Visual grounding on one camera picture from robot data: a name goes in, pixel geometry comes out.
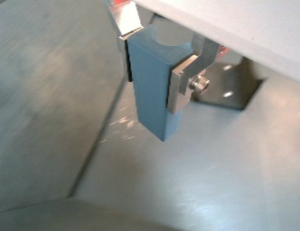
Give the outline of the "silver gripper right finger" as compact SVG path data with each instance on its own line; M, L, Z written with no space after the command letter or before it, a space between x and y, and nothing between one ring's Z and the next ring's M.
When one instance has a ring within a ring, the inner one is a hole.
M173 69L169 81L168 110L176 115L191 101L196 92L203 95L211 84L207 69L231 51L224 45L195 33L192 56Z

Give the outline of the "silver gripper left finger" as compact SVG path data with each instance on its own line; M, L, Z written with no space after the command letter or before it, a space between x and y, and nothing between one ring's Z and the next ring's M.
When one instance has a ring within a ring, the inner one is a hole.
M107 12L119 36L120 52L124 57L125 77L132 82L132 62L128 39L144 29L137 5L133 0L104 0Z

